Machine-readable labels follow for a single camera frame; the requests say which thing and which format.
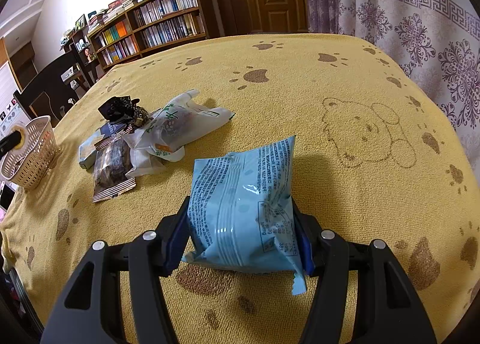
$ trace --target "yellow blanket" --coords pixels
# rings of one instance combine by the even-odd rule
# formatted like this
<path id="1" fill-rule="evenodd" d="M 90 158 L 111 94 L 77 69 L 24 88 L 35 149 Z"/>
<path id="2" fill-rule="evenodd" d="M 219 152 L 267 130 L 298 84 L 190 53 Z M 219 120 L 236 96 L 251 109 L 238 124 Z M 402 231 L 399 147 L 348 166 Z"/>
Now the yellow blanket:
<path id="1" fill-rule="evenodd" d="M 152 111 L 188 89 L 236 113 L 186 145 L 185 157 L 113 200 L 92 203 L 78 146 L 111 96 Z M 61 155 L 35 190 L 20 190 L 1 224 L 2 252 L 40 319 L 95 240 L 129 242 L 177 211 L 195 158 L 296 135 L 292 194 L 306 214 L 348 241 L 385 240 L 408 273 L 441 342 L 480 286 L 480 193 L 442 111 L 387 55 L 338 35 L 255 35 L 203 41 L 112 69 L 55 129 Z M 355 314 L 351 275 L 342 340 Z M 298 342 L 315 291 L 290 294 L 292 273 L 246 275 L 181 263 L 162 286 L 179 342 Z M 123 315 L 134 338 L 128 277 Z"/>

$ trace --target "white curtain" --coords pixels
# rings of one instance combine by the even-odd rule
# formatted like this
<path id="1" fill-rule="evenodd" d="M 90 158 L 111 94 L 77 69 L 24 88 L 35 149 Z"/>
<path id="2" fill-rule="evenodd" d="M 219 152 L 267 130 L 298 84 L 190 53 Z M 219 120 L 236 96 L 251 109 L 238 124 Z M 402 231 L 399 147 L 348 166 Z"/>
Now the white curtain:
<path id="1" fill-rule="evenodd" d="M 469 0 L 308 0 L 311 32 L 389 54 L 455 128 L 480 183 L 480 19 Z"/>

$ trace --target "silver screw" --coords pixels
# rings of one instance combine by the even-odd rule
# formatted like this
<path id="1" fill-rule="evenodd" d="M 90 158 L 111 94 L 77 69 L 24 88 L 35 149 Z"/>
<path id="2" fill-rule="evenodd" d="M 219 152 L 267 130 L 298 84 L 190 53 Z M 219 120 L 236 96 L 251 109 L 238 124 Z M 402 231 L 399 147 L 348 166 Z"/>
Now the silver screw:
<path id="1" fill-rule="evenodd" d="M 103 241 L 95 241 L 92 245 L 93 250 L 102 250 L 105 248 L 105 243 Z"/>
<path id="2" fill-rule="evenodd" d="M 385 244 L 385 242 L 382 241 L 382 240 L 375 240 L 375 241 L 373 242 L 373 245 L 374 245 L 374 247 L 377 248 L 377 249 L 385 249 L 385 247 L 387 246 L 387 245 Z"/>
<path id="3" fill-rule="evenodd" d="M 153 230 L 148 230 L 145 233 L 143 233 L 143 239 L 145 241 L 151 241 L 157 236 L 157 233 L 155 233 Z"/>
<path id="4" fill-rule="evenodd" d="M 332 230 L 324 230 L 321 236 L 324 240 L 332 240 L 335 237 L 335 233 Z"/>

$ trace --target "chair back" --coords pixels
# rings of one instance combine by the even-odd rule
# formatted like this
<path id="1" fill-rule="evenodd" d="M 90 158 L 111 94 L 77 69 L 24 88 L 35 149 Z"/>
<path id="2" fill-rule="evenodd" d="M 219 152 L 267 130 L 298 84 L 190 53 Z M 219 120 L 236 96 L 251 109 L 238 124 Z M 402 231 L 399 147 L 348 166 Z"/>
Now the chair back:
<path id="1" fill-rule="evenodd" d="M 35 116 L 30 106 L 42 93 L 45 93 L 49 98 L 52 114 L 58 120 L 61 120 L 73 104 L 78 101 L 75 91 L 69 84 L 64 84 L 61 78 L 61 75 L 70 67 L 75 66 L 76 63 L 77 60 L 72 51 L 61 55 L 40 71 L 23 89 L 22 93 L 16 90 L 13 97 L 28 116 L 36 118 L 44 115 Z"/>

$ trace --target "blue snack package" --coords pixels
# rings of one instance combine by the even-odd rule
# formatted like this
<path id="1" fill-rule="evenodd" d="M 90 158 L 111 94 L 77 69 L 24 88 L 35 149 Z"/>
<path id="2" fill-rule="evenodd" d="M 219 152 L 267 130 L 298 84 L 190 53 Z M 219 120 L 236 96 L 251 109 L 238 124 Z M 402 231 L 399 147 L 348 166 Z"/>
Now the blue snack package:
<path id="1" fill-rule="evenodd" d="M 307 290 L 290 186 L 295 137 L 243 153 L 196 159 L 188 207 L 195 251 L 183 261 L 245 273 L 293 270 Z"/>

